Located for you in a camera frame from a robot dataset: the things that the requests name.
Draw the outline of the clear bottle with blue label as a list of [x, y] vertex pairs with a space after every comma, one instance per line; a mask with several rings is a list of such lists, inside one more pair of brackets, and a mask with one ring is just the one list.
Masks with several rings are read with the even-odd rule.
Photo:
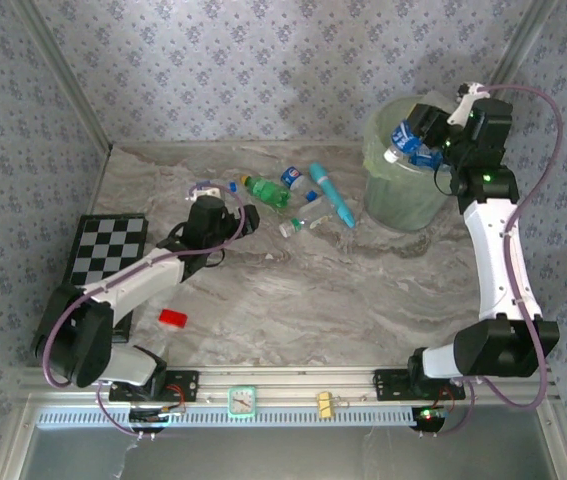
[[443, 155], [440, 150], [432, 150], [422, 145], [410, 155], [409, 162], [419, 168], [437, 170], [443, 163]]
[[383, 157], [388, 163], [396, 163], [402, 158], [409, 158], [422, 145], [422, 140], [413, 133], [408, 122], [403, 120], [392, 131], [390, 144]]

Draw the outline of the green bottle with yellow cap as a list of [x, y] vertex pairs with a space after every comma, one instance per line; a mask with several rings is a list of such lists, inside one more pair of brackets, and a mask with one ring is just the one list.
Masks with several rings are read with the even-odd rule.
[[244, 175], [241, 183], [247, 192], [265, 205], [274, 208], [285, 208], [288, 206], [291, 194], [283, 186], [257, 176]]

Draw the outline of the small bottle blue Pepsi label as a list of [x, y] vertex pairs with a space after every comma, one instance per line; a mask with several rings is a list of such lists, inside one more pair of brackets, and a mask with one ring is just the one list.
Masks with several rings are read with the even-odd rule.
[[[202, 181], [202, 182], [198, 182], [198, 183], [196, 183], [195, 185], [197, 185], [197, 184], [211, 184], [213, 187], [216, 187], [215, 183], [212, 182], [212, 181], [209, 181], [209, 180], [205, 180], [205, 181]], [[226, 193], [227, 193], [228, 191], [233, 192], [233, 193], [236, 193], [236, 192], [237, 192], [237, 184], [236, 184], [235, 182], [231, 181], [231, 182], [229, 182], [229, 183], [226, 185], [226, 189], [222, 189], [222, 190], [224, 191], [225, 195], [226, 195]]]
[[280, 180], [289, 190], [302, 188], [306, 184], [306, 176], [294, 166], [288, 167], [281, 174]]

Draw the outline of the green bin with plastic liner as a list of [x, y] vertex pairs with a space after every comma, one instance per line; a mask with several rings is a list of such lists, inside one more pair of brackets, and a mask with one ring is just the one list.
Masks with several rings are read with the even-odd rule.
[[457, 101], [452, 102], [436, 91], [401, 97], [373, 113], [364, 132], [365, 210], [379, 224], [402, 232], [415, 232], [432, 222], [446, 201], [436, 181], [450, 178], [449, 170], [443, 165], [430, 170], [412, 165], [409, 158], [388, 163], [383, 157], [390, 135], [401, 121], [406, 120], [417, 136], [422, 129], [435, 126], [435, 121], [428, 125], [410, 124], [410, 111], [417, 103], [437, 106], [448, 117], [458, 106]]

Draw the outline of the teal blue plastic tube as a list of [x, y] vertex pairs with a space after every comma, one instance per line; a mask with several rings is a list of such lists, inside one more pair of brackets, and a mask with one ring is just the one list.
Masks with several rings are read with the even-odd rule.
[[339, 193], [336, 186], [332, 183], [327, 170], [320, 163], [314, 162], [309, 166], [309, 173], [313, 181], [322, 189], [324, 195], [330, 200], [339, 218], [348, 228], [353, 229], [356, 225], [354, 214]]

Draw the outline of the black grey chessboard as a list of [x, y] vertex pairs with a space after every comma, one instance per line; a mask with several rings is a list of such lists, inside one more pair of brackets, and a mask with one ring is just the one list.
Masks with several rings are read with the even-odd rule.
[[63, 282], [87, 285], [132, 265], [143, 256], [147, 229], [142, 213], [82, 215]]

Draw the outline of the red plastic block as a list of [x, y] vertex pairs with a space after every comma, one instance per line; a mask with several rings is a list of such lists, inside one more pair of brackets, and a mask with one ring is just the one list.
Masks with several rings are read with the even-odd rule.
[[188, 316], [182, 312], [163, 309], [158, 320], [164, 325], [182, 329], [187, 324]]

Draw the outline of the small teal square clock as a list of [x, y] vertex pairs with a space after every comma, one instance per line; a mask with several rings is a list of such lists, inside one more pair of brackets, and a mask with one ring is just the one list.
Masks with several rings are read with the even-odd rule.
[[228, 390], [227, 411], [231, 418], [252, 418], [256, 414], [256, 388], [234, 386]]

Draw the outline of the yellow binder clip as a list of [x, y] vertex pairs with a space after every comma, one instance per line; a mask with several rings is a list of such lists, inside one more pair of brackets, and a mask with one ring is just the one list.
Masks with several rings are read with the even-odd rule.
[[340, 396], [335, 396], [331, 392], [320, 392], [317, 397], [318, 417], [320, 419], [332, 419], [336, 417], [338, 408], [349, 408], [350, 402]]

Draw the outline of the aluminium frame post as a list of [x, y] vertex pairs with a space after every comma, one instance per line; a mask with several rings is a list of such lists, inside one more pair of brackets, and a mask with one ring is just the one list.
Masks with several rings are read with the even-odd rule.
[[111, 142], [78, 78], [34, 0], [9, 0], [95, 147], [108, 156]]
[[517, 71], [561, 0], [530, 0], [501, 56], [489, 85], [511, 84]]

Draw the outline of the aluminium rail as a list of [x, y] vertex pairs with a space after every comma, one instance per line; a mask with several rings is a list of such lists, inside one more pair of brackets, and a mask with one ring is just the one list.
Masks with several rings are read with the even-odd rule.
[[[196, 398], [187, 401], [186, 407], [211, 406], [226, 407], [228, 390], [234, 386], [254, 386], [256, 388], [257, 407], [316, 407], [316, 397], [320, 392], [328, 391], [350, 402], [350, 407], [372, 405], [378, 403], [376, 384], [373, 381], [376, 367], [177, 367], [198, 372], [197, 380], [190, 380], [186, 386], [190, 390], [195, 385]], [[484, 380], [474, 379], [476, 404], [498, 404], [501, 402]], [[537, 395], [540, 385], [539, 373], [528, 378], [488, 378], [507, 398], [515, 403], [530, 403]], [[71, 404], [74, 400], [83, 400], [88, 404], [95, 403], [96, 386], [85, 388], [67, 387], [56, 389], [47, 384], [39, 369], [26, 368], [20, 384], [20, 395], [23, 398], [33, 395], [39, 400], [64, 400]], [[110, 387], [103, 389], [104, 402], [109, 401]], [[433, 400], [399, 399], [399, 395], [390, 392], [389, 384], [383, 384], [381, 393], [389, 394], [387, 403], [397, 405], [432, 404], [437, 398], [435, 391]], [[114, 405], [159, 405], [159, 402], [132, 400], [122, 394], [123, 400]]]

